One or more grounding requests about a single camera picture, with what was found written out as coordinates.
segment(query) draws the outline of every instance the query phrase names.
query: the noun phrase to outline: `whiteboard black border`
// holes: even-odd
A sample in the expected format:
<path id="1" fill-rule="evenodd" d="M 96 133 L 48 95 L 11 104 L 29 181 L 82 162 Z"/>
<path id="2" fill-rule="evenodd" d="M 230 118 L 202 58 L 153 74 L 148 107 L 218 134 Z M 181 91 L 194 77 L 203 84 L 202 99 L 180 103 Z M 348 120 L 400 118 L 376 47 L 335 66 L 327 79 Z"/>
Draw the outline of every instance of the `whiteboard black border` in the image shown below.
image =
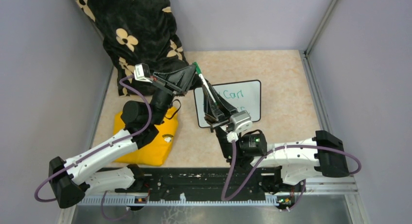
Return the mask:
<path id="1" fill-rule="evenodd" d="M 230 85 L 230 84 L 238 84 L 238 83 L 245 83 L 245 82 L 259 82 L 259 120 L 257 121 L 253 121 L 253 122 L 258 122 L 260 121 L 260 119 L 262 118 L 262 82 L 258 79 L 254 79 L 254 80 L 247 80 L 247 81 L 241 81 L 241 82 L 229 82 L 229 83 L 220 83 L 220 84 L 214 84 L 212 86 L 221 86 L 221 85 Z M 197 112 L 197 104 L 196 104 L 196 92 L 195 89 L 193 89 L 193 97 L 194 97 L 194 106 L 196 109 L 196 119 L 197 119 L 197 126 L 199 126 L 199 128 L 210 128 L 210 127 L 201 127 L 200 123 L 199 123 L 199 113 Z"/>

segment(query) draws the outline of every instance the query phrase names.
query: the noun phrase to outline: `whiteboard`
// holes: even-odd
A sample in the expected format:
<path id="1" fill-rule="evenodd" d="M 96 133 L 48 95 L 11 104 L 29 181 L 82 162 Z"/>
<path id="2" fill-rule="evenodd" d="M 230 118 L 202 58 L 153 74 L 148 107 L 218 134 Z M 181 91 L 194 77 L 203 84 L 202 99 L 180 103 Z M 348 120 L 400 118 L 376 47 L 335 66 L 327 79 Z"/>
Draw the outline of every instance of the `whiteboard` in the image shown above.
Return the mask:
<path id="1" fill-rule="evenodd" d="M 220 96 L 222 96 L 226 101 L 236 107 L 238 111 L 246 110 L 249 112 L 253 122 L 260 120 L 261 83 L 259 80 L 217 84 L 214 85 L 213 88 L 215 88 Z M 202 88 L 196 88 L 193 94 L 199 127 L 210 127 L 210 125 L 208 125 L 205 121 Z"/>

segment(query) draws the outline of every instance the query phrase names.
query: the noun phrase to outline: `gray wall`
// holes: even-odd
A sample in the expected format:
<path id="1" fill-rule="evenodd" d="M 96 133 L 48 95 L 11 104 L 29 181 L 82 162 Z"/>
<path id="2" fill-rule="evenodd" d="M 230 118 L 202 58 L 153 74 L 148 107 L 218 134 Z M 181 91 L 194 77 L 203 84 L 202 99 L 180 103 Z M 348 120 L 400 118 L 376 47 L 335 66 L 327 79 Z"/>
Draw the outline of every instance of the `gray wall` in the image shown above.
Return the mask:
<path id="1" fill-rule="evenodd" d="M 111 63 L 74 0 L 0 0 L 0 22 L 0 222 L 54 223 L 34 190 L 89 146 Z"/>
<path id="2" fill-rule="evenodd" d="M 371 223 L 412 220 L 412 0 L 342 0 L 310 56 Z"/>
<path id="3" fill-rule="evenodd" d="M 170 0 L 187 51 L 306 49 L 331 0 Z"/>

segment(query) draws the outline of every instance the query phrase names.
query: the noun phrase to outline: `yellow bag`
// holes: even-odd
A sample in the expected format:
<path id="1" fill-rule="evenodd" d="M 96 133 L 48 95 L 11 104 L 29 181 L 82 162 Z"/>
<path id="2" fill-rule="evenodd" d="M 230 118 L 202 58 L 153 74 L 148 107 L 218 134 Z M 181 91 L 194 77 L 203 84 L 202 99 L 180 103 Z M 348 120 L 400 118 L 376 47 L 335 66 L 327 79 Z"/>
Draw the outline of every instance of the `yellow bag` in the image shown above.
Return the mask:
<path id="1" fill-rule="evenodd" d="M 176 107 L 173 106 L 167 111 L 166 117 L 170 118 L 175 111 Z M 124 122 L 120 118 L 121 114 L 122 112 L 119 112 L 115 116 L 113 134 L 116 134 L 125 127 Z M 163 121 L 163 124 L 155 125 L 155 127 L 159 130 L 159 134 L 157 134 L 150 144 L 139 150 L 119 157 L 115 160 L 115 162 L 161 166 L 172 149 L 174 134 L 176 133 L 178 126 L 177 114 L 174 115 L 171 120 L 164 118 Z"/>

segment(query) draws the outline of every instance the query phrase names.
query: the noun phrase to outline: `green marker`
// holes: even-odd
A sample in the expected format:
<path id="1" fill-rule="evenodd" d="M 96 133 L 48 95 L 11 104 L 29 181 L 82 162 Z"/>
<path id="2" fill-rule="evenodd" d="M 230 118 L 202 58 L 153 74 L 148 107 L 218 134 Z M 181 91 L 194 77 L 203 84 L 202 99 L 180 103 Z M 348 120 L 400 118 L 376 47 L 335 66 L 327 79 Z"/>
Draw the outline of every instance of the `green marker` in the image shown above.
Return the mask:
<path id="1" fill-rule="evenodd" d="M 202 71 L 200 71 L 200 68 L 196 62 L 193 62 L 193 64 L 196 66 L 196 72 L 199 75 L 199 78 L 202 81 L 203 85 L 206 87 L 206 90 L 209 92 L 209 96 L 212 98 L 213 102 L 217 105 L 218 103 L 216 102 L 215 97 L 212 95 L 212 92 L 210 91 L 210 88 L 207 85 L 206 79 L 202 75 Z"/>

